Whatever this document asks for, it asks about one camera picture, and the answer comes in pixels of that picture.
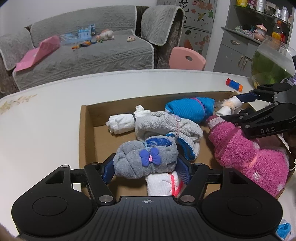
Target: rolled sock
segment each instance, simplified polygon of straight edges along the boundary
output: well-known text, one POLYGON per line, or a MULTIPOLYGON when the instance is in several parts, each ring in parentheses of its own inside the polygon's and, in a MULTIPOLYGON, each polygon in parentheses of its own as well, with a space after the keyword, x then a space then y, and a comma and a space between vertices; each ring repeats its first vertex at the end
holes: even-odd
MULTIPOLYGON (((141 105, 136 106, 136 111, 134 112, 135 118, 142 117, 150 113, 150 110, 144 110, 141 105)), ((106 122, 110 133, 122 134, 135 129, 135 118, 132 114, 119 114, 112 115, 106 122)))
POLYGON ((290 241, 295 238, 295 235, 291 233, 291 224, 284 219, 281 220, 276 235, 283 241, 290 241))
POLYGON ((175 137, 178 133, 176 141, 182 146, 185 158, 190 161, 197 158, 200 151, 199 141, 203 135, 198 124, 184 118, 178 122, 175 117, 164 111, 152 112, 137 118, 135 131, 137 139, 142 142, 150 136, 175 137))
POLYGON ((241 102, 236 96, 233 96, 230 99, 223 101, 222 106, 229 107, 231 109, 231 113, 233 114, 237 108, 242 106, 242 104, 243 102, 241 102))
POLYGON ((223 106, 219 111, 216 112, 217 116, 231 115, 231 109, 228 106, 223 106))
POLYGON ((112 115, 106 122, 110 133, 122 134, 135 128, 135 119, 132 114, 112 115))
POLYGON ((140 141, 125 142, 113 159, 115 175, 139 179, 150 173, 172 172, 176 167, 177 156, 177 146, 172 137, 150 137, 145 144, 140 141))
POLYGON ((182 181, 177 172, 153 173, 145 177, 147 182, 148 196, 175 196, 180 193, 182 181))
POLYGON ((137 105, 136 111, 133 114, 135 115, 135 118, 139 118, 149 114, 150 112, 150 110, 144 110, 144 108, 141 105, 137 105))
POLYGON ((240 128, 230 122, 220 122, 220 119, 211 117, 207 120, 212 128, 209 140, 216 147, 218 163, 234 167, 276 196, 284 188, 289 173, 287 155, 281 149, 260 149, 258 140, 248 140, 240 128))
POLYGON ((214 102, 206 97, 173 100, 165 105, 165 111, 199 124, 213 114, 214 102))

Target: pink notebook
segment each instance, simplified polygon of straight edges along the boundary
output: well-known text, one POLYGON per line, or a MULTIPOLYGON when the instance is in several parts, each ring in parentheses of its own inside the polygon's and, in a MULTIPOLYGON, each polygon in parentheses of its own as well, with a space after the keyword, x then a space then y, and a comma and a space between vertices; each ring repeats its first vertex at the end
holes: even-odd
POLYGON ((57 35, 49 37, 43 40, 38 48, 29 50, 25 56, 22 58, 20 62, 17 63, 14 71, 20 71, 23 69, 27 69, 34 64, 36 64, 39 60, 43 59, 47 55, 51 54, 55 50, 57 50, 60 46, 60 40, 57 35))

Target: white wall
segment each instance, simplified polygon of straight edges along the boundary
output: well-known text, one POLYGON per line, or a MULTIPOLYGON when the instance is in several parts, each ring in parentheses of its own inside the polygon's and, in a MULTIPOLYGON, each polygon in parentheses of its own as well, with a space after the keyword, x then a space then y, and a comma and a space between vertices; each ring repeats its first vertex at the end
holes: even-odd
POLYGON ((294 50, 296 50, 296 17, 295 17, 295 8, 293 8, 293 16, 294 16, 294 20, 293 23, 291 24, 291 35, 290 38, 288 39, 288 43, 289 43, 289 47, 293 48, 294 50))
POLYGON ((218 0, 217 2, 214 25, 212 29, 211 39, 209 42, 209 48, 207 50, 207 64, 205 66, 206 71, 213 71, 214 69, 224 33, 224 30, 221 29, 221 26, 226 26, 229 6, 230 0, 218 0))
POLYGON ((8 0, 0 8, 0 36, 61 13, 112 5, 154 6, 156 0, 8 0))

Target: crosshair logo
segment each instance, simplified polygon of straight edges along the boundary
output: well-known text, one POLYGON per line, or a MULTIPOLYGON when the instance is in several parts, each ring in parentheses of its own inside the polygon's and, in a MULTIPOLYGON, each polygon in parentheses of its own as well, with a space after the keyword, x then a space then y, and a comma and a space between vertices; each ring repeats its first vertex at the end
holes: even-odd
POLYGON ((150 199, 146 199, 146 200, 144 200, 143 202, 146 203, 146 204, 148 205, 148 204, 152 203, 153 201, 151 201, 150 199))

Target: green water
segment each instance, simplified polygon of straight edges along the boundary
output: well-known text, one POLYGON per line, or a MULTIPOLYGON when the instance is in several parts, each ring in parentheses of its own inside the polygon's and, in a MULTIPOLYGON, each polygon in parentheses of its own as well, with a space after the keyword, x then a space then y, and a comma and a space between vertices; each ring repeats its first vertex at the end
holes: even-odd
POLYGON ((259 85, 275 84, 281 82, 284 78, 293 77, 285 69, 258 51, 253 56, 252 76, 259 85))

